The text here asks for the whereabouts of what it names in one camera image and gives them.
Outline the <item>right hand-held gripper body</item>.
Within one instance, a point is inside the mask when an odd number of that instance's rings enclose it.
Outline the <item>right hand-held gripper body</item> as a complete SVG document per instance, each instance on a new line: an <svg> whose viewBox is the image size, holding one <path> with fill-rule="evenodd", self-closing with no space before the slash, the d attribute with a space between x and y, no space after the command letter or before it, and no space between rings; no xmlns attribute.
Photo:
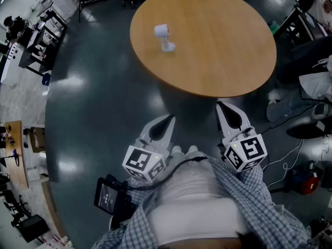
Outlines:
<svg viewBox="0 0 332 249"><path fill-rule="evenodd" d="M268 155L261 134L253 127L224 137L222 145L225 147L223 160L237 173L254 168Z"/></svg>

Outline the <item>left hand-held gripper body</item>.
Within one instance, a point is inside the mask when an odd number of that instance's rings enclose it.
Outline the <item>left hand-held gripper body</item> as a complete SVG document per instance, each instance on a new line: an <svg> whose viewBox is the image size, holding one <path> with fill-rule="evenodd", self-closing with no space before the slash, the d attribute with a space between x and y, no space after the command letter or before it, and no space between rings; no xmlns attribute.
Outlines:
<svg viewBox="0 0 332 249"><path fill-rule="evenodd" d="M146 142L141 138L130 145L122 166L134 178L152 183L166 168L167 151L160 149L159 142Z"/></svg>

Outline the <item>long wooden desk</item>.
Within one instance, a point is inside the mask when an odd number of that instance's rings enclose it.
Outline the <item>long wooden desk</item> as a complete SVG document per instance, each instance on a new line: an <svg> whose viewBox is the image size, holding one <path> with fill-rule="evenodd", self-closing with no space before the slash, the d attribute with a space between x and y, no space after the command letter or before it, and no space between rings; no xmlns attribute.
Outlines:
<svg viewBox="0 0 332 249"><path fill-rule="evenodd" d="M10 141L6 142L5 154L6 157L13 156L14 151L18 156L18 160L15 160L14 157L6 159L6 166L9 172L11 180L20 185L23 189L28 189L29 183L27 180L27 173L24 163L23 155L23 128L22 121L10 121L5 122L5 128L9 133L9 136L14 141L13 144Z"/></svg>

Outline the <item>person's grey trousers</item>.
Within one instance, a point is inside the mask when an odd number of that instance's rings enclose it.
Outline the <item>person's grey trousers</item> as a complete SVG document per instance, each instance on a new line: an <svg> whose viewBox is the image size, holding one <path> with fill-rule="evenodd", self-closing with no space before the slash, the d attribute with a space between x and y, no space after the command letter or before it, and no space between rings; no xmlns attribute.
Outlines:
<svg viewBox="0 0 332 249"><path fill-rule="evenodd" d="M168 161L167 168L174 168L176 167L179 163L187 160L187 159L192 159L196 157L205 157L205 154L200 152L200 151L195 151L191 153L172 153L171 158Z"/></svg>

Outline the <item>black device with screen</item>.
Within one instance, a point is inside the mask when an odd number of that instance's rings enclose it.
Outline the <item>black device with screen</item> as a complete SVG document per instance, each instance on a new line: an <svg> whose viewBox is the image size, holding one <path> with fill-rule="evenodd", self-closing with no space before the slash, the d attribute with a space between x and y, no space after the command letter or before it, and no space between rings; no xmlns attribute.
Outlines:
<svg viewBox="0 0 332 249"><path fill-rule="evenodd" d="M107 175L98 179L94 205L104 212L114 215L125 203L126 190L114 176Z"/></svg>

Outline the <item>black waist pouch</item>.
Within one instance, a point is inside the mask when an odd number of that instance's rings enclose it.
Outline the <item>black waist pouch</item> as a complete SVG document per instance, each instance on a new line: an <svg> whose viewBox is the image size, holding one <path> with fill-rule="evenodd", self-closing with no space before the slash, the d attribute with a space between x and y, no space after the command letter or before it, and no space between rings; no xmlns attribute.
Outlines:
<svg viewBox="0 0 332 249"><path fill-rule="evenodd" d="M123 221L132 217L136 209L137 205L132 202L131 197L125 192L119 192L116 197L110 228L119 228Z"/></svg>

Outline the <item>person's checked shirt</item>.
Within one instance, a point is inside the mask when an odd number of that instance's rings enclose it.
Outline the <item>person's checked shirt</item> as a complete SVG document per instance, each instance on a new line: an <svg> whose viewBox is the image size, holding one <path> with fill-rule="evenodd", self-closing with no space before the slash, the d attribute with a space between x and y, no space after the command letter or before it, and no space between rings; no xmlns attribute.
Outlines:
<svg viewBox="0 0 332 249"><path fill-rule="evenodd" d="M147 215L156 208L158 190L185 163L207 160L221 184L236 202L249 230L236 238L192 239L158 245ZM148 191L129 193L137 209L119 228L111 229L92 249L312 249L303 224L288 210L276 206L263 181L260 166L235 173L218 159L196 157L165 168L158 186Z"/></svg>

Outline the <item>person's white top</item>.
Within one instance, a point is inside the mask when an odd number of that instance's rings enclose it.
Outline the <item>person's white top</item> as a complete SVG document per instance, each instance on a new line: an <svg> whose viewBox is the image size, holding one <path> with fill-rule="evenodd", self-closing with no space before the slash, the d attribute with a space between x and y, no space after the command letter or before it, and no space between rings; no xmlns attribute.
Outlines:
<svg viewBox="0 0 332 249"><path fill-rule="evenodd" d="M147 219L158 245L236 238L249 230L236 202L207 160L182 165L158 190L156 208Z"/></svg>

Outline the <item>green bag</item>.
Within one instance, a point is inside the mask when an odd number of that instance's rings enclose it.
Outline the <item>green bag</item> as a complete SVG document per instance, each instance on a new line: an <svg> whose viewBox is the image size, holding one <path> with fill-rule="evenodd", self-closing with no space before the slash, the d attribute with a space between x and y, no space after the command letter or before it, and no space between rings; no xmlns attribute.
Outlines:
<svg viewBox="0 0 332 249"><path fill-rule="evenodd" d="M267 23L267 25L268 25L268 27L269 27L269 29L270 29L270 31L271 31L271 33L274 35L277 31L278 31L278 29L280 28L280 26L276 23L276 21L275 20L273 20L273 21L269 21L268 23Z"/></svg>

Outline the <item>cardboard box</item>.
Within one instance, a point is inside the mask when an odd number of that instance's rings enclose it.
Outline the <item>cardboard box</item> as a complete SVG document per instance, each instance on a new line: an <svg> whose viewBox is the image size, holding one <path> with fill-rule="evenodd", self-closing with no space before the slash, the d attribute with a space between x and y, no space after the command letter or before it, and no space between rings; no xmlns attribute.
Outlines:
<svg viewBox="0 0 332 249"><path fill-rule="evenodd" d="M45 128L31 127L29 137L33 153L45 151Z"/></svg>

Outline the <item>black side table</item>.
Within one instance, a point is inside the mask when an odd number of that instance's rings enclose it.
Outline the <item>black side table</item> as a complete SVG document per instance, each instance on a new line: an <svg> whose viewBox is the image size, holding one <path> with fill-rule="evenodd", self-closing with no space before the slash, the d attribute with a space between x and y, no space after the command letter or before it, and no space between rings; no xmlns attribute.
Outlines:
<svg viewBox="0 0 332 249"><path fill-rule="evenodd" d="M328 35L321 23L309 13L294 6L290 15L283 21L273 37L275 41L280 37L287 38L297 46Z"/></svg>

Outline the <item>black box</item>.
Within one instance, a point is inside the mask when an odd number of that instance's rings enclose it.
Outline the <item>black box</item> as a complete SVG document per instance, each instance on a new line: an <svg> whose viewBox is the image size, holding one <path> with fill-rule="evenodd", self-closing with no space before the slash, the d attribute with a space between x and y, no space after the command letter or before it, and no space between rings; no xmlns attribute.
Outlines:
<svg viewBox="0 0 332 249"><path fill-rule="evenodd" d="M41 218L39 215L34 215L19 222L18 230L20 231L24 240L29 243L44 235L50 229L43 218Z"/></svg>

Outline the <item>black stand equipment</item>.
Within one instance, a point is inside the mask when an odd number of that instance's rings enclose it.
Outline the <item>black stand equipment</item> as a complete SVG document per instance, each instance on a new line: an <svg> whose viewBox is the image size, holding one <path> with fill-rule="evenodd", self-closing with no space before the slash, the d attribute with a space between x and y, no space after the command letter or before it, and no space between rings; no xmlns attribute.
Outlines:
<svg viewBox="0 0 332 249"><path fill-rule="evenodd" d="M13 216L13 220L11 222L13 227L18 226L21 218L31 217L31 212L29 212L25 207L27 203L22 201L21 195L19 196L19 201L17 201L11 190L4 190L0 193L0 197L3 198L5 207L11 212L11 215Z"/></svg>

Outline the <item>white cabinet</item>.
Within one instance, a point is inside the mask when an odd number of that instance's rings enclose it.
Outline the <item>white cabinet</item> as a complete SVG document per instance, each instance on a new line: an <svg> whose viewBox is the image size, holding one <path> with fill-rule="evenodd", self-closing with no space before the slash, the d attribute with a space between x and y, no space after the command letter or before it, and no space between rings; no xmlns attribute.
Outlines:
<svg viewBox="0 0 332 249"><path fill-rule="evenodd" d="M24 71L19 66L24 48L14 43L6 54L0 54L0 83L7 86L14 86L18 83L19 77Z"/></svg>

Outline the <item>black metal-frame table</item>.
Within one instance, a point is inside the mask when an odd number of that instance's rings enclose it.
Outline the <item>black metal-frame table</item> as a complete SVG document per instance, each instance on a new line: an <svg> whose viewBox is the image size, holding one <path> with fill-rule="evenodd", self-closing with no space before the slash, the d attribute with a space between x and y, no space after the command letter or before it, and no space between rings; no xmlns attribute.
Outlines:
<svg viewBox="0 0 332 249"><path fill-rule="evenodd" d="M56 35L46 26L46 22L52 19L56 19L62 26L59 35ZM24 47L18 66L44 77L54 66L66 30L67 25L60 19L55 11L47 10L46 17L41 17L40 22L34 25L32 36L27 46ZM37 54L34 53L34 49L36 49L39 43L46 38L46 35L50 35L50 44L46 46L45 52L42 52L42 55L38 58Z"/></svg>

